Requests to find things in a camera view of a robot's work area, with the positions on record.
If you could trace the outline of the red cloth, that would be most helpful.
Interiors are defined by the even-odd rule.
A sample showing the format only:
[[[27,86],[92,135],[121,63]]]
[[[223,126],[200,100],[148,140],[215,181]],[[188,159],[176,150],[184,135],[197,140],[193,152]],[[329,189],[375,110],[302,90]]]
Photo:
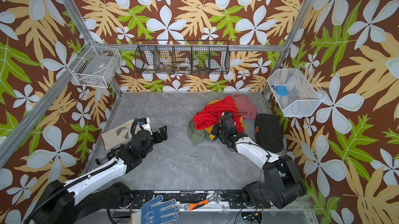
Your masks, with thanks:
[[[243,133],[243,117],[240,114],[244,112],[239,111],[233,97],[229,95],[213,104],[208,104],[201,112],[197,113],[193,117],[195,129],[200,131],[214,126],[219,123],[220,117],[227,111],[234,114],[233,123],[237,131]]]

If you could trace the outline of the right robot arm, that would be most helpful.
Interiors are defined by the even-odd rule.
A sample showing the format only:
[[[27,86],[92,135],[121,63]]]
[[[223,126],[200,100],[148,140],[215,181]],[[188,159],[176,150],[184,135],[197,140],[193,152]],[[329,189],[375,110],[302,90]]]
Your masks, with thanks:
[[[261,169],[260,179],[242,188],[245,205],[263,205],[265,208],[275,206],[282,209],[306,195],[307,189],[290,156],[267,150],[247,134],[238,132],[234,124],[223,121],[217,123],[211,134]]]

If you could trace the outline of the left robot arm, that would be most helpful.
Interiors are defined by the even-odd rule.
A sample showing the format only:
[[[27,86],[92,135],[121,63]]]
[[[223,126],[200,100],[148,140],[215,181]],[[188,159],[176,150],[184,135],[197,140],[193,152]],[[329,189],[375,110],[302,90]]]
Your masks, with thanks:
[[[121,206],[131,192],[126,185],[118,182],[106,190],[100,188],[135,169],[154,144],[167,138],[167,126],[154,133],[146,129],[134,133],[130,142],[108,153],[102,166],[66,182],[51,182],[24,222],[73,224],[100,209]]]

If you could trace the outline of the beige folded cloth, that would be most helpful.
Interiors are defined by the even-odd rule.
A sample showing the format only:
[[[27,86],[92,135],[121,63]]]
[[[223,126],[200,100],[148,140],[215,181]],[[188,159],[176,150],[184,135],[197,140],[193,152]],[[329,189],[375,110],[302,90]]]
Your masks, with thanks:
[[[131,127],[134,121],[135,119],[129,120],[120,126],[102,133],[101,137],[103,140],[104,150],[110,150],[129,141],[132,138]]]

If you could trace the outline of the olive green cloth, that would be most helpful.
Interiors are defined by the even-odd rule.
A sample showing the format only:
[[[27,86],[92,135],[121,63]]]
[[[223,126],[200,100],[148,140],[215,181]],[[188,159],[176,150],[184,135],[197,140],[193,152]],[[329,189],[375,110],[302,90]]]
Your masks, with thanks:
[[[191,120],[188,124],[187,134],[190,139],[192,145],[196,147],[203,141],[215,141],[217,137],[213,135],[212,132],[213,126],[209,126],[203,130],[197,130],[194,125],[194,121]]]

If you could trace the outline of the pink maroon cloth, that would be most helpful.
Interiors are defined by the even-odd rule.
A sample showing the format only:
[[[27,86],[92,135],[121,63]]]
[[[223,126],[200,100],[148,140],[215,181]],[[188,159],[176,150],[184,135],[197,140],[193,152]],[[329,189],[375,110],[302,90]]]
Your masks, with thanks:
[[[233,95],[232,98],[244,120],[256,119],[257,108],[252,104],[248,96]]]

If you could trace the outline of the black zip case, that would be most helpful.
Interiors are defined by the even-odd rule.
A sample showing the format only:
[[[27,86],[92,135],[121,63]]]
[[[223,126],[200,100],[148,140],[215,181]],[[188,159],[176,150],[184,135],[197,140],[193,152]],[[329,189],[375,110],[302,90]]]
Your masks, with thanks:
[[[277,116],[269,114],[256,116],[255,140],[269,152],[278,153],[283,150],[284,143]]]

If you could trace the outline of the blue knit work glove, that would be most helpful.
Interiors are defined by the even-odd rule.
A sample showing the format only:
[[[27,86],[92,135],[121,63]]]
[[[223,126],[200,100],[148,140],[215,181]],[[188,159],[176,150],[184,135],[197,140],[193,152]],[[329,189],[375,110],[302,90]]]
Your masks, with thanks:
[[[175,199],[163,201],[163,196],[157,196],[141,207],[141,224],[169,224],[179,217],[179,207]]]

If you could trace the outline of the blue object in basket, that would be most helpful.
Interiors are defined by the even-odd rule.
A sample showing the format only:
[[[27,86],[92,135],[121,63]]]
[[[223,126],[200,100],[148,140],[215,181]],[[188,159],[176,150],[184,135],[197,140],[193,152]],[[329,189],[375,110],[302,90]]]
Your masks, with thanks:
[[[287,96],[288,90],[285,86],[274,86],[272,85],[271,88],[276,92],[279,96]]]

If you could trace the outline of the white bowl in basket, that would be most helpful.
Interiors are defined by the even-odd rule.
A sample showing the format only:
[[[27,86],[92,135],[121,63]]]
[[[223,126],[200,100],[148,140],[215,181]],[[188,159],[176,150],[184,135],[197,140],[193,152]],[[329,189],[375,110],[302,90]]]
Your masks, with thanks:
[[[191,70],[191,64],[186,62],[179,63],[177,68],[178,70],[183,70],[183,71]]]

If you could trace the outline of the white mesh basket right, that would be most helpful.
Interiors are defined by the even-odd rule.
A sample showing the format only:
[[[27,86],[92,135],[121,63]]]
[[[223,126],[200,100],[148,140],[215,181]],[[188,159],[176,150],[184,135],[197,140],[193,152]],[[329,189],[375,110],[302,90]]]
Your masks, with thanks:
[[[327,94],[314,77],[302,65],[299,68],[277,69],[269,78],[268,85],[285,86],[287,96],[279,96],[271,88],[283,115],[290,118],[312,116]]]

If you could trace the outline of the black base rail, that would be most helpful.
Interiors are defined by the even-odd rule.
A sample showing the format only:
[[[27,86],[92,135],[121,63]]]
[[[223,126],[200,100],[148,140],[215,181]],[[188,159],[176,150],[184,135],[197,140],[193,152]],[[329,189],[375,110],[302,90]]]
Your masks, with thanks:
[[[130,200],[133,203],[133,209],[139,209],[145,203],[157,196],[163,196],[163,201],[175,199],[178,204],[184,208],[190,203],[197,203],[209,199],[209,203],[222,205],[228,209],[240,209],[247,207],[270,207],[270,201],[266,196],[256,194],[251,196],[246,190],[216,190],[216,191],[156,191],[156,190],[132,190]]]

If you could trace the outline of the orange handled tool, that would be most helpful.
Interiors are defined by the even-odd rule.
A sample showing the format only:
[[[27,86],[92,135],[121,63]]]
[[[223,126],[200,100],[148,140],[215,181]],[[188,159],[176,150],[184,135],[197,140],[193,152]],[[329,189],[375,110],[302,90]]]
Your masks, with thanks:
[[[190,203],[190,204],[186,205],[184,210],[189,212],[189,211],[192,211],[194,209],[198,209],[200,207],[206,206],[208,203],[209,203],[209,199],[207,198],[207,199],[205,199],[203,201],[199,201],[197,203]]]

